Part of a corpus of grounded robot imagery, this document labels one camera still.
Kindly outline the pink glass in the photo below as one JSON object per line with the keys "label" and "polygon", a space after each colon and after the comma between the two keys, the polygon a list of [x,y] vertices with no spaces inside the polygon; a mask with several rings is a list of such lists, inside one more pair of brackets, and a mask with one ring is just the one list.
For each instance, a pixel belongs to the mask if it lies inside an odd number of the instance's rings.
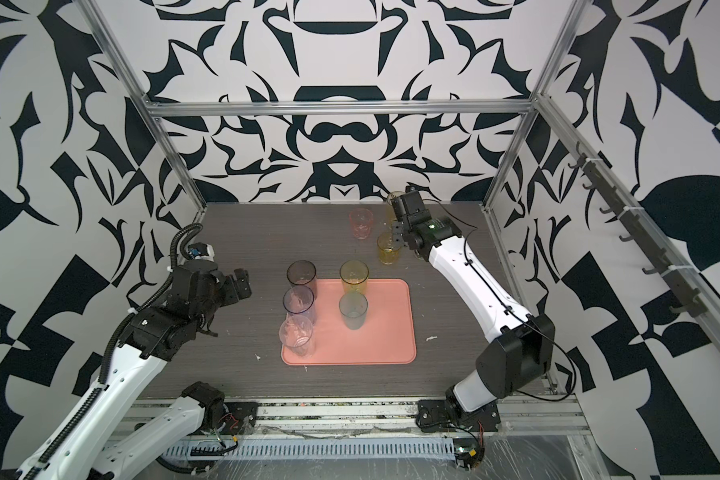
{"label": "pink glass", "polygon": [[352,235],[357,240],[367,239],[373,230],[374,215],[366,208],[356,208],[349,213]]}

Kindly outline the green glass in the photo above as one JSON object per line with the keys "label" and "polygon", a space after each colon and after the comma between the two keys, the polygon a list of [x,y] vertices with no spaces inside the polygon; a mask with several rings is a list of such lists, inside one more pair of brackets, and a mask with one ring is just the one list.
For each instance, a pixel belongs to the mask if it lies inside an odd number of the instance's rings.
{"label": "green glass", "polygon": [[340,267],[339,275],[345,293],[365,294],[370,270],[363,261],[353,259],[344,262]]}

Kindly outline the blue glass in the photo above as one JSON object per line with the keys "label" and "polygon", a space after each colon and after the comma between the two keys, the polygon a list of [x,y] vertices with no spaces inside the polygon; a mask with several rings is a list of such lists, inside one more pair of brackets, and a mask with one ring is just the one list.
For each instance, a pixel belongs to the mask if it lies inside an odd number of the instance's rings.
{"label": "blue glass", "polygon": [[313,325],[317,322],[314,292],[307,286],[290,287],[283,296],[283,307],[288,315],[306,317]]}

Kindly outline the teal glass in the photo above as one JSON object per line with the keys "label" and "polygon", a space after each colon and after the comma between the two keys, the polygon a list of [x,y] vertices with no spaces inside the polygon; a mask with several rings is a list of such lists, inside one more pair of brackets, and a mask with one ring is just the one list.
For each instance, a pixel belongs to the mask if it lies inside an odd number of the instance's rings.
{"label": "teal glass", "polygon": [[339,310],[345,326],[351,330],[360,329],[368,312],[367,298],[356,291],[345,293],[339,301]]}

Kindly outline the dark smoky glass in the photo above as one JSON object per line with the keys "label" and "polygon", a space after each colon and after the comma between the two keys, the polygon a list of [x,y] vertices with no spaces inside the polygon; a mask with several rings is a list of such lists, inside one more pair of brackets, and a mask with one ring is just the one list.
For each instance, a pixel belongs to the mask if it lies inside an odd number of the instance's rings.
{"label": "dark smoky glass", "polygon": [[317,296],[317,268],[313,262],[309,260],[294,261],[287,268],[286,278],[292,287],[307,287],[312,291],[314,296]]}

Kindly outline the clear glass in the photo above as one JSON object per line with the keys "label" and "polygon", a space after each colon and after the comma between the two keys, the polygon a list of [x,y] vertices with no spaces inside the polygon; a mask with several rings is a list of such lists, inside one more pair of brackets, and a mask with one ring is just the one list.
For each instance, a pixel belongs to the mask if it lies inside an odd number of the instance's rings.
{"label": "clear glass", "polygon": [[288,316],[279,328],[279,339],[286,353],[299,358],[314,354],[316,341],[313,322],[304,315]]}

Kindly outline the pink tray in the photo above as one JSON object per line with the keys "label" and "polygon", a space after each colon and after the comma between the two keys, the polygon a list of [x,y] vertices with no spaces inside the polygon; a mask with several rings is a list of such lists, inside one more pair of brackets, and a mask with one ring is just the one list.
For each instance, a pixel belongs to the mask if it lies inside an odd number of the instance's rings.
{"label": "pink tray", "polygon": [[299,358],[281,349],[290,366],[405,365],[417,355],[410,289],[402,279],[372,279],[366,298],[369,310],[358,330],[347,328],[339,301],[344,293],[339,279],[317,282],[315,351]]}

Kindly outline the tall amber glass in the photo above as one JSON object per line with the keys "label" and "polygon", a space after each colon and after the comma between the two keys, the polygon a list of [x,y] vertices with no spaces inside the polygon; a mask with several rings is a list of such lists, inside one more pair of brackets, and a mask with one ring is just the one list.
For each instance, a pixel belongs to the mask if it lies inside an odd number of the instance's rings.
{"label": "tall amber glass", "polygon": [[393,200],[398,196],[397,191],[390,192],[385,200],[386,204],[386,224],[389,228],[392,227],[396,221],[396,214],[393,207]]}

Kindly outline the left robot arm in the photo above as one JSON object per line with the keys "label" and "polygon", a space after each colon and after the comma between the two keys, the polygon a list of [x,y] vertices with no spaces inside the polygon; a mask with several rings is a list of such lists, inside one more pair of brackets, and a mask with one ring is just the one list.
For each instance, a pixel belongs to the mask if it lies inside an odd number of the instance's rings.
{"label": "left robot arm", "polygon": [[133,479],[184,437],[217,435],[225,395],[197,381],[155,418],[114,445],[107,442],[141,392],[222,307],[251,296],[249,274],[223,274],[207,259],[172,269],[167,298],[132,311],[107,345],[99,377],[51,437],[0,479]]}

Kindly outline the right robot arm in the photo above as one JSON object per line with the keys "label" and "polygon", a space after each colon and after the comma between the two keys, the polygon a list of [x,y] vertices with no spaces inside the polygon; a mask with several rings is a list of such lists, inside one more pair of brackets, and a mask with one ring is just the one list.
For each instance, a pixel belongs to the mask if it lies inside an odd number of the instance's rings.
{"label": "right robot arm", "polygon": [[531,314],[483,266],[469,244],[477,226],[450,213],[435,216],[413,188],[389,205],[393,243],[406,245],[450,283],[487,341],[474,370],[446,391],[445,422],[465,429],[480,410],[513,393],[538,400],[523,388],[547,374],[553,351],[562,349],[553,322]]}

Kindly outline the short amber glass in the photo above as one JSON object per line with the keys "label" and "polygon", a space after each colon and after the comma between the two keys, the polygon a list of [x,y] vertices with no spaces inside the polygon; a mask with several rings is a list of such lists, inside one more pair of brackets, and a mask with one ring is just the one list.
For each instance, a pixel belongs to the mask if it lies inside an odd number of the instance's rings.
{"label": "short amber glass", "polygon": [[384,265],[393,265],[400,256],[401,247],[395,242],[391,232],[384,232],[376,240],[379,261]]}

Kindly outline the small circuit board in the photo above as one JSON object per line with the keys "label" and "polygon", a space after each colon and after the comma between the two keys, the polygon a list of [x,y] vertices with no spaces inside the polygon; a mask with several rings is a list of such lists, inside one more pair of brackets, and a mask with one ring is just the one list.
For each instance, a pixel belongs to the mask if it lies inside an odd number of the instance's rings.
{"label": "small circuit board", "polygon": [[482,437],[459,437],[453,440],[453,444],[455,464],[458,468],[471,471],[480,466],[485,454]]}

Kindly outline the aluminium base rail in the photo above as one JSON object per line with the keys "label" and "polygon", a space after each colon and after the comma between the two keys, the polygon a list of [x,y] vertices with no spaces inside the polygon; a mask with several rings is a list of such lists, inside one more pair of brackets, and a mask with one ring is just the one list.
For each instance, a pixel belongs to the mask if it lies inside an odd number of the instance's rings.
{"label": "aluminium base rail", "polygon": [[[229,397],[219,431],[225,436],[284,438],[417,436],[447,433],[452,422],[437,397],[262,398]],[[574,399],[535,400],[510,396],[457,420],[456,435],[588,434],[589,424]]]}

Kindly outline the black hook rail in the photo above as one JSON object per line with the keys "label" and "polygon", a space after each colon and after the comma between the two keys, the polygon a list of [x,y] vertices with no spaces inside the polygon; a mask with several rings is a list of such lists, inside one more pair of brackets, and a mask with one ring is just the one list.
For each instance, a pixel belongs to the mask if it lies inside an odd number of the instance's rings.
{"label": "black hook rail", "polygon": [[649,218],[646,210],[637,205],[621,182],[610,172],[601,158],[589,157],[576,145],[577,159],[569,164],[571,169],[580,170],[589,183],[583,188],[597,192],[606,204],[599,211],[617,220],[626,231],[620,235],[621,242],[634,242],[641,250],[650,267],[643,267],[645,275],[658,275],[679,302],[671,306],[674,314],[687,313],[698,318],[709,311],[702,298],[698,282],[691,278],[693,267],[670,252],[668,241],[658,232],[658,227]]}

